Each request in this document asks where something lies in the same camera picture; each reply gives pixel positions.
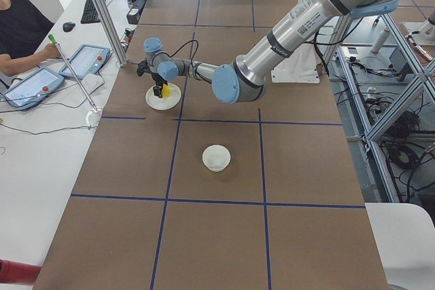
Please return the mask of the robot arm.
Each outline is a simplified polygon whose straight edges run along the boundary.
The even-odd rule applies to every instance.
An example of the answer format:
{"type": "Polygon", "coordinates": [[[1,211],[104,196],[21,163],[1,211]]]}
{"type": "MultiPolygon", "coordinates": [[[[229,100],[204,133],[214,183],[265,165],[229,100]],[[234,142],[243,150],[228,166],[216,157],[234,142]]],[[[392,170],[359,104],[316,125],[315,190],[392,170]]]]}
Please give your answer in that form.
{"type": "Polygon", "coordinates": [[[193,60],[171,58],[161,41],[151,37],[143,42],[145,60],[137,75],[148,74],[155,81],[154,94],[177,76],[191,77],[211,85],[214,96],[223,103],[252,102],[265,92],[266,74],[331,18],[362,18],[387,14],[398,0],[300,0],[248,53],[238,55],[229,65],[210,65],[193,60]]]}
{"type": "Polygon", "coordinates": [[[423,46],[434,46],[434,12],[423,22],[403,22],[405,38],[417,52],[430,62],[433,56],[423,46]]]}

